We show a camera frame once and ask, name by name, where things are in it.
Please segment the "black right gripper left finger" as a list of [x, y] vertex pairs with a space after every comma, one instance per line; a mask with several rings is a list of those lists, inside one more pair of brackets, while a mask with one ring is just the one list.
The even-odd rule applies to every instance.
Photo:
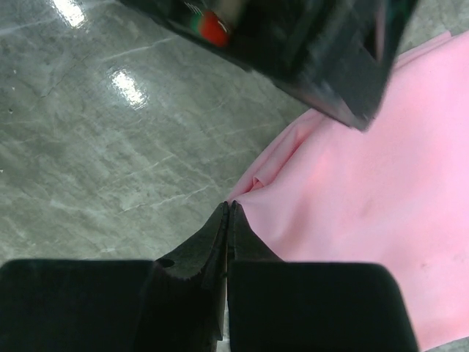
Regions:
[[214, 351], [224, 334], [221, 203], [156, 260], [17, 259], [1, 267], [3, 351]]

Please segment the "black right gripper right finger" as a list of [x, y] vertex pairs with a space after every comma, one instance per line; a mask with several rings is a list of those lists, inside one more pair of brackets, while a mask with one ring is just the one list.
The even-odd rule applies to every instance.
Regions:
[[417, 351], [396, 280], [374, 263], [281, 260], [239, 203], [228, 225], [233, 351]]

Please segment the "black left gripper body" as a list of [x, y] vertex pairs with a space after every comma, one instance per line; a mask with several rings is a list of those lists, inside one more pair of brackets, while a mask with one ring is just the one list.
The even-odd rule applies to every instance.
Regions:
[[376, 117], [415, 1], [127, 1], [359, 131]]

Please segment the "pink t shirt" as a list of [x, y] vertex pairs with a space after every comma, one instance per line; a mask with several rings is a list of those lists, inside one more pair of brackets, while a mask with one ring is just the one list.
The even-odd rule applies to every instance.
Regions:
[[468, 34], [402, 54], [365, 132], [309, 110], [232, 189], [281, 258], [384, 265], [422, 349], [468, 335]]

